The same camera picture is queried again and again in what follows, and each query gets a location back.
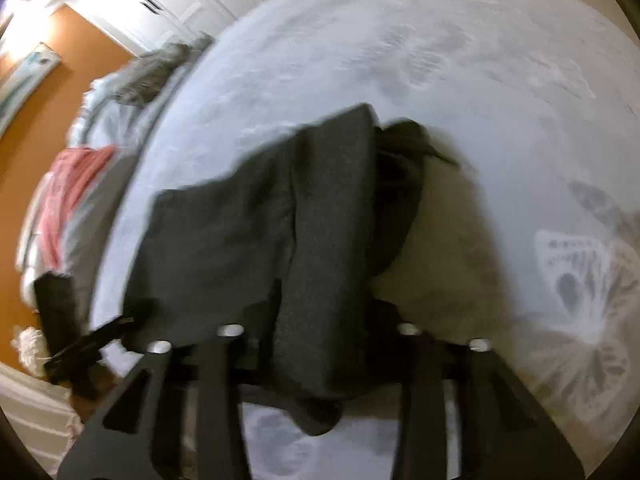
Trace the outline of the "grey crumpled garment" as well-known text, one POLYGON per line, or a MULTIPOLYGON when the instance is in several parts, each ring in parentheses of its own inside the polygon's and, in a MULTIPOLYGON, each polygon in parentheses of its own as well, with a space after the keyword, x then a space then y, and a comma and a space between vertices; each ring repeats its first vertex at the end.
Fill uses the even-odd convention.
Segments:
POLYGON ((113 96, 118 104, 137 107, 151 103, 174 71, 190 56, 190 47, 170 42, 129 63, 114 81, 113 96))

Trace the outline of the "dark grey pants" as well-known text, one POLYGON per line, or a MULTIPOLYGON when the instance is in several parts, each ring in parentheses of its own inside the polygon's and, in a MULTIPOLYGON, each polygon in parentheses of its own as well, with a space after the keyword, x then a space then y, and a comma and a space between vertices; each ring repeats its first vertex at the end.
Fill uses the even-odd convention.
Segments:
POLYGON ((468 166, 411 119, 360 104, 250 154, 228 177, 160 192, 125 287, 122 340, 247 344, 250 400, 306 434, 399 375, 406 316, 441 332, 495 307, 495 242, 468 166))

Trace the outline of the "grey butterfly bedspread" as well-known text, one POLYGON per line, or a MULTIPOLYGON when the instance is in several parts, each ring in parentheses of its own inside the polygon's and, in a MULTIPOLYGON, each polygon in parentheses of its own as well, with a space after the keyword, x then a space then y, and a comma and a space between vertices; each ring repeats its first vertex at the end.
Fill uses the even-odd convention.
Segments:
POLYGON ((486 338, 599 478, 639 408, 639 51, 579 0, 268 0, 209 48, 145 143, 89 324, 119 314, 155 196, 360 103, 424 125, 407 243, 374 283, 486 338))

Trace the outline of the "coral pink cloth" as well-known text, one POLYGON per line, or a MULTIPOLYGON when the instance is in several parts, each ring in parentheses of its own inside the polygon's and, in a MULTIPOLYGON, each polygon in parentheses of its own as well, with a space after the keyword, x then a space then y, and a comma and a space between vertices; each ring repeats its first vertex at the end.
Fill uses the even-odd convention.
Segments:
POLYGON ((118 152, 115 145, 105 148, 66 148, 50 167, 49 183, 43 195, 39 217, 39 247, 48 270, 62 264, 62 234, 68 220, 96 176, 118 152))

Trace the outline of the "framed wall picture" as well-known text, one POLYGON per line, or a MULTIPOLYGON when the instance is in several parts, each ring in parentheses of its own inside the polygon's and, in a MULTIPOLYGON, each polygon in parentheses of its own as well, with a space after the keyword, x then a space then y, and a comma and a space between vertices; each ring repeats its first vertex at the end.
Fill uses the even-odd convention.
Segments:
POLYGON ((26 100, 61 61, 62 58, 46 44, 38 44, 1 81, 0 136, 4 135, 26 100))

